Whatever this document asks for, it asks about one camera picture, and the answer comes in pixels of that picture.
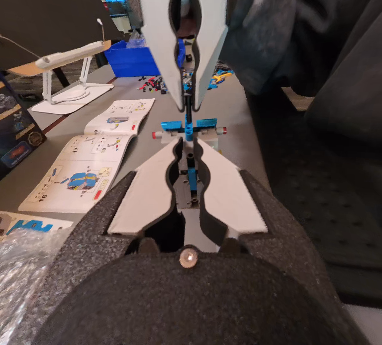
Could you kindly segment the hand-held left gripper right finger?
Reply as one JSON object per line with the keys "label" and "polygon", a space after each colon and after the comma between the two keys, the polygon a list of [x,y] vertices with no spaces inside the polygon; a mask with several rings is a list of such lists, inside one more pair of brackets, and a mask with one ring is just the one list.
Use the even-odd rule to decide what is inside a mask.
{"label": "hand-held left gripper right finger", "polygon": [[199,138],[194,139],[193,147],[202,183],[199,222],[203,234],[217,246],[226,238],[267,234],[241,169]]}

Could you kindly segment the crumpled clear plastic bag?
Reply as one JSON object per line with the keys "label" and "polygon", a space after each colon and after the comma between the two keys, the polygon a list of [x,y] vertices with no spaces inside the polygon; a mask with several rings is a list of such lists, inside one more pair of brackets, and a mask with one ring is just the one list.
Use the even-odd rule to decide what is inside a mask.
{"label": "crumpled clear plastic bag", "polygon": [[10,344],[73,227],[15,229],[0,246],[0,344]]}
{"label": "crumpled clear plastic bag", "polygon": [[145,37],[136,29],[129,30],[129,39],[126,42],[126,49],[146,48],[147,42]]}

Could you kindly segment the blue storage bin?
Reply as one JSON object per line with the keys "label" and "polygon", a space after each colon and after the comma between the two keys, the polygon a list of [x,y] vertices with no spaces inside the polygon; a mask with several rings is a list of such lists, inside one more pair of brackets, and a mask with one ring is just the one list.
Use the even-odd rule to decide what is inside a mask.
{"label": "blue storage bin", "polygon": [[148,39],[146,46],[134,46],[120,41],[106,50],[105,56],[117,77],[161,75],[166,78],[170,66],[183,66],[186,49],[182,39],[175,48],[159,38]]}

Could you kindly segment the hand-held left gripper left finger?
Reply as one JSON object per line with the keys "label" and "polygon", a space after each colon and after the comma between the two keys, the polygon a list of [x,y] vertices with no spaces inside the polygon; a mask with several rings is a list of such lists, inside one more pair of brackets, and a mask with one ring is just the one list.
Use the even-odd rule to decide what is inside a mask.
{"label": "hand-held left gripper left finger", "polygon": [[176,210],[173,186],[182,155],[183,139],[175,138],[135,170],[108,234],[137,235]]}

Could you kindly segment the person's right forearm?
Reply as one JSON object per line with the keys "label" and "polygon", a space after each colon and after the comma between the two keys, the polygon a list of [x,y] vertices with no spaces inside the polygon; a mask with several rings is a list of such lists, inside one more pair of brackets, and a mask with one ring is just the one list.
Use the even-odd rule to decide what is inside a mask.
{"label": "person's right forearm", "polygon": [[219,59],[253,95],[265,91],[291,40],[296,0],[237,0]]}

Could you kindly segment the pile of small brick parts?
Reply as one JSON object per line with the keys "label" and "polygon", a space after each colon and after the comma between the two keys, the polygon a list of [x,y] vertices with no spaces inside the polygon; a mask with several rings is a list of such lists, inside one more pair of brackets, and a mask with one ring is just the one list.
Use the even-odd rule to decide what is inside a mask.
{"label": "pile of small brick parts", "polygon": [[[190,90],[193,71],[186,71],[184,68],[182,69],[182,71],[184,90]],[[228,66],[221,62],[218,62],[215,66],[213,75],[209,82],[208,90],[217,88],[219,84],[223,83],[228,77],[232,76],[233,74],[234,71],[232,71]],[[161,94],[168,93],[168,87],[165,85],[162,76],[153,76],[151,78],[148,78],[147,76],[142,76],[138,80],[142,82],[138,90],[142,90],[143,92],[160,92]]]}

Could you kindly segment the open instruction booklet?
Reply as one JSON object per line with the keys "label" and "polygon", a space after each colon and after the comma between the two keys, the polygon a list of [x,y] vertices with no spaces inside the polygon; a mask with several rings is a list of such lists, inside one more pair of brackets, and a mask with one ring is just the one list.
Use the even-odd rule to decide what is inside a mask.
{"label": "open instruction booklet", "polygon": [[155,99],[118,100],[63,148],[18,211],[86,213],[111,187]]}

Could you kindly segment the blue printed leaflet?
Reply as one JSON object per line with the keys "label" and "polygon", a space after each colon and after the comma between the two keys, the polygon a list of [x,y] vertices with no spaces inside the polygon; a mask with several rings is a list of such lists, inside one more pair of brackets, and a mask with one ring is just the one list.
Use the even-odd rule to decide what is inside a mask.
{"label": "blue printed leaflet", "polygon": [[28,229],[47,233],[70,228],[72,226],[72,221],[1,211],[0,241],[2,242],[5,240],[5,238],[16,229]]}

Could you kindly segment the dark dotted cloth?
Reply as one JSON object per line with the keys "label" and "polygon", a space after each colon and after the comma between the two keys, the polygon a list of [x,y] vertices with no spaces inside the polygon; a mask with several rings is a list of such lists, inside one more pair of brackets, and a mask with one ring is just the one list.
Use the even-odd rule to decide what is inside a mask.
{"label": "dark dotted cloth", "polygon": [[272,193],[303,226],[341,301],[381,309],[381,147],[310,127],[281,89],[245,95]]}

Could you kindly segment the black divider panel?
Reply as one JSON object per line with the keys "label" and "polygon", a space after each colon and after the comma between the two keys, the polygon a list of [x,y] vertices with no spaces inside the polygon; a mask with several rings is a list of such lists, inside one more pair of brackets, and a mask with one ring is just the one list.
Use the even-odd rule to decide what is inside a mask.
{"label": "black divider panel", "polygon": [[122,39],[101,0],[0,0],[0,67],[8,70],[52,53]]}

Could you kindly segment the dark robot kit box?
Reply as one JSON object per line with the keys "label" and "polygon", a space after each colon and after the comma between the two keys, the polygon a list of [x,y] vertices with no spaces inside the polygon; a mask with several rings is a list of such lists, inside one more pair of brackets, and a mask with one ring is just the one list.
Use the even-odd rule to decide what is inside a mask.
{"label": "dark robot kit box", "polygon": [[2,72],[0,79],[0,179],[3,179],[47,138]]}

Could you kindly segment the white adjustable stand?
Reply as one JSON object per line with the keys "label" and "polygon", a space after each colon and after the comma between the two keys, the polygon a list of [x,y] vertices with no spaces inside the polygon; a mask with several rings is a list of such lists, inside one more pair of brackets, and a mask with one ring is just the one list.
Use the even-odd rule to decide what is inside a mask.
{"label": "white adjustable stand", "polygon": [[[88,83],[88,73],[92,57],[111,47],[111,41],[107,41],[105,39],[102,20],[97,18],[96,21],[101,27],[102,40],[89,43],[73,50],[52,53],[42,57],[35,55],[25,47],[22,47],[20,44],[17,44],[11,39],[1,35],[1,39],[11,42],[37,58],[34,62],[8,69],[8,71],[22,77],[31,77],[42,74],[42,97],[46,105],[43,110],[40,110],[41,113],[56,113],[59,109],[57,106],[59,104],[79,105],[80,108],[94,100],[96,97],[112,89],[111,85]],[[79,85],[75,86],[72,90],[64,91],[58,96],[52,96],[53,70],[79,60],[83,60],[81,74],[79,77]]]}

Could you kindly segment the blue brick toy car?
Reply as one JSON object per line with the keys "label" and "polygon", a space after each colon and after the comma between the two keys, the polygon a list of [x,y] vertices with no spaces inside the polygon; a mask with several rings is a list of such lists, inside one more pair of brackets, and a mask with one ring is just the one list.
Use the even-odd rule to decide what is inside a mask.
{"label": "blue brick toy car", "polygon": [[[174,138],[183,139],[183,154],[178,162],[179,177],[174,184],[176,204],[178,209],[197,207],[202,190],[202,182],[198,176],[198,164],[194,159],[193,141],[187,142],[184,135],[182,121],[168,121],[161,123],[161,131],[153,132],[153,139],[160,139],[161,144],[166,145]],[[220,135],[227,133],[226,127],[218,127],[217,119],[198,119],[193,124],[193,138],[202,139],[214,150],[222,154],[219,149],[218,139]]]}

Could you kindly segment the grey desk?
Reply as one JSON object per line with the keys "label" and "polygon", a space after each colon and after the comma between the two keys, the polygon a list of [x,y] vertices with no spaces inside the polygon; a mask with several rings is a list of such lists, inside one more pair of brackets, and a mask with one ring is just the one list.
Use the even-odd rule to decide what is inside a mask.
{"label": "grey desk", "polygon": [[[156,99],[140,124],[138,136],[130,142],[112,186],[159,151],[162,145],[160,140],[152,139],[152,132],[161,130],[160,123],[163,121],[184,120],[184,117],[176,109],[170,95],[138,91],[138,82],[137,78],[116,78],[113,90],[51,128],[46,133],[47,141],[1,180],[1,210],[17,212],[19,205],[46,174],[67,142],[82,134],[86,124],[105,111],[114,100]],[[217,118],[218,126],[227,128],[227,135],[219,138],[222,154],[239,168],[249,171],[270,191],[246,96],[237,77],[232,75],[218,88],[207,92],[194,118]]]}

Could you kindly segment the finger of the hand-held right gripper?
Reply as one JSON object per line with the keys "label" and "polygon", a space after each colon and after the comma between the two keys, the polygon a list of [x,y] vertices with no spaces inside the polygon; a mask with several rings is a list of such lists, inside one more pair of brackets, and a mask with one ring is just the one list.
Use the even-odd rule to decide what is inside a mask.
{"label": "finger of the hand-held right gripper", "polygon": [[177,62],[178,39],[170,16],[172,0],[139,0],[141,31],[167,90],[179,111],[184,111],[183,82]]}
{"label": "finger of the hand-held right gripper", "polygon": [[196,8],[197,33],[193,43],[193,110],[200,109],[225,41],[227,0],[192,0]]}

